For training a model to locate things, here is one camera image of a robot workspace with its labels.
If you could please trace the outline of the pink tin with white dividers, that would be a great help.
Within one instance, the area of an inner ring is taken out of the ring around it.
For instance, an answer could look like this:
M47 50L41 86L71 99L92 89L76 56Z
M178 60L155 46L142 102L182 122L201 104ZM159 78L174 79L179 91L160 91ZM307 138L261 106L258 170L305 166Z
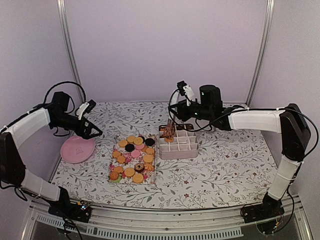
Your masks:
M166 141L164 130L166 126L158 127L158 149L159 157L162 160L176 159L192 159L198 156L199 143L194 126L191 123L186 123L181 126L175 126L173 141Z

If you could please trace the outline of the black sandwich cookie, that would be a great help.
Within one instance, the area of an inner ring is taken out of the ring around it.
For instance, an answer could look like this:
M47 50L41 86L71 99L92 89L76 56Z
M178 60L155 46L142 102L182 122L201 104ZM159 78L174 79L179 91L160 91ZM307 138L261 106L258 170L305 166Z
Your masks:
M146 138L144 143L148 146L148 147L152 147L155 144L155 140L153 138Z

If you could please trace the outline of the clear tin lid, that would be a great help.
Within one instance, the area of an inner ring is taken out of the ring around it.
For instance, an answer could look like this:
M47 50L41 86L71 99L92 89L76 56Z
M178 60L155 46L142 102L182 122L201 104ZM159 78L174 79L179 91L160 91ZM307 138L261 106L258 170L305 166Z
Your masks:
M184 130L188 132L215 132L216 128L212 125L209 125L208 120L199 119L196 114L188 113L187 116L189 119L184 123L185 127Z

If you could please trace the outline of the pink sandwich cookie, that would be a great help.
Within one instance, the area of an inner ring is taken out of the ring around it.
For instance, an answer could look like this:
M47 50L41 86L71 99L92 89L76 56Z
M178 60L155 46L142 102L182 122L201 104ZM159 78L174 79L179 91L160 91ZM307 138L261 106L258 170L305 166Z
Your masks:
M139 150L133 150L130 155L133 157L133 158L138 158L140 155L141 155L141 152Z

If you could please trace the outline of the pink round plate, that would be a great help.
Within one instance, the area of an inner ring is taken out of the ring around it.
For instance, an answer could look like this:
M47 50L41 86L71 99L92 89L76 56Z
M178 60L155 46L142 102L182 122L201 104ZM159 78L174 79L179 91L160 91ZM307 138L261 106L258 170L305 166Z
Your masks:
M83 139L74 135L62 144L60 156L66 163L79 164L90 158L95 151L95 147L94 138Z

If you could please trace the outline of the chocolate sprinkle donut cookie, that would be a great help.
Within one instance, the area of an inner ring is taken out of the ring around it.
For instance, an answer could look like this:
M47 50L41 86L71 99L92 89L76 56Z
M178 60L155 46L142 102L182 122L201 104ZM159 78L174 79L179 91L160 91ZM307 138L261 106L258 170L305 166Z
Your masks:
M136 163L134 165L134 170L137 172L137 173L142 173L144 170L145 170L145 165L143 163Z

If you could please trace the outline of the floral patterned tablecloth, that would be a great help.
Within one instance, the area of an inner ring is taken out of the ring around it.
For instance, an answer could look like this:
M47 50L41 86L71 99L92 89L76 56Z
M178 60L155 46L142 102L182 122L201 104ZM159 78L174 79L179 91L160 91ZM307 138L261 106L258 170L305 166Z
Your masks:
M148 209L218 208L262 201L277 165L259 131L192 133L198 156L155 159L153 184L110 182L113 147L120 137L157 134L168 120L165 102L102 102L88 115L103 135L85 162L61 161L52 183L75 200Z

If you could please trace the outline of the swirl butter cookie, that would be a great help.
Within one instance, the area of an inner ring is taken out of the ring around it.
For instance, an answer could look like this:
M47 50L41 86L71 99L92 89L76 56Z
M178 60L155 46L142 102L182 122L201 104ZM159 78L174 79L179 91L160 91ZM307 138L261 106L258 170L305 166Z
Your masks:
M117 181L120 177L120 174L117 171L112 171L109 175L111 181Z

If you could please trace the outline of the green sandwich cookie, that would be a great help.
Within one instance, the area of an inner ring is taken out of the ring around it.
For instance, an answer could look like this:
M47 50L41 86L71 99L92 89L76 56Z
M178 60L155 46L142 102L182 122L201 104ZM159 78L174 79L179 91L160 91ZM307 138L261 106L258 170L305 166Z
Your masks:
M111 180L112 183L119 183L122 180L122 176L119 175L116 180Z

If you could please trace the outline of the yellow dotted round biscuit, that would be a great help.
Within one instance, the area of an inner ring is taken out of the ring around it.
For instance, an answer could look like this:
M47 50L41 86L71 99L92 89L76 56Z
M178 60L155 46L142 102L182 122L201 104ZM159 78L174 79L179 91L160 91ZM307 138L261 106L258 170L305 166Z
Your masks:
M132 181L136 184L141 184L144 181L144 176L141 173L136 173L132 177Z

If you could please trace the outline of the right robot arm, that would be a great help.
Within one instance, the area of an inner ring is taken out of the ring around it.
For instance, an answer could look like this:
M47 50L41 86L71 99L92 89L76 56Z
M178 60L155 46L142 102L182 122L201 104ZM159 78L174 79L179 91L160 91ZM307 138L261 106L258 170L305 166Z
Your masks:
M239 105L223 107L221 91L214 85L199 88L200 100L184 81L168 102L168 114L172 124L193 118L205 120L207 125L222 131L258 130L281 135L281 160L274 180L263 197L262 203L246 204L240 210L245 223L266 220L284 214L282 198L289 193L301 165L309 155L306 151L311 139L308 123L311 120L301 113L295 103L280 108L244 108Z

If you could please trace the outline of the floral rectangular tray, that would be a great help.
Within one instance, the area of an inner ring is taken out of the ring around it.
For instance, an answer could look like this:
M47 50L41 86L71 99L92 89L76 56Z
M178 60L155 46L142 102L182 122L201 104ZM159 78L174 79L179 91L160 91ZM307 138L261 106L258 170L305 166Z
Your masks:
M155 144L153 146L147 146L145 139L153 138ZM129 136L116 136L115 142L112 148L111 160L109 164L109 175L112 171L117 171L122 179L119 183L112 184L123 184L123 185L151 185L156 180L156 135L129 135ZM133 158L131 152L134 150L140 151L138 158ZM144 171L137 173L135 171L135 164L143 163ZM134 183L132 177L135 174L142 174L144 181L142 183Z

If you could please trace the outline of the aluminium front rail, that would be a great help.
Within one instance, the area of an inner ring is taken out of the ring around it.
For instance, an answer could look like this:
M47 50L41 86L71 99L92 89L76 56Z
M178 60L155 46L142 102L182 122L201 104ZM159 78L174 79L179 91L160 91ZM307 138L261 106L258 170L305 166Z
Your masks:
M31 202L24 240L311 240L307 216L297 195L282 200L284 215L245 222L241 207L147 209L92 204L87 223L68 228L49 214L46 203Z

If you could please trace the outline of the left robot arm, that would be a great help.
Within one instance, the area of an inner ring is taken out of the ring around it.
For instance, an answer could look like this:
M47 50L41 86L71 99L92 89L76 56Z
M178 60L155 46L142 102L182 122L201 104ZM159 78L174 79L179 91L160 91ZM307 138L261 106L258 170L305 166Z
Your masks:
M1 129L0 181L6 186L0 188L12 188L23 201L27 200L26 195L46 201L51 215L88 222L92 210L85 201L72 203L65 188L30 172L19 154L20 146L46 126L72 131L84 140L102 135L103 132L84 116L91 112L96 102L85 100L75 115L71 115L68 112L70 99L63 91L55 92L51 102L43 101Z

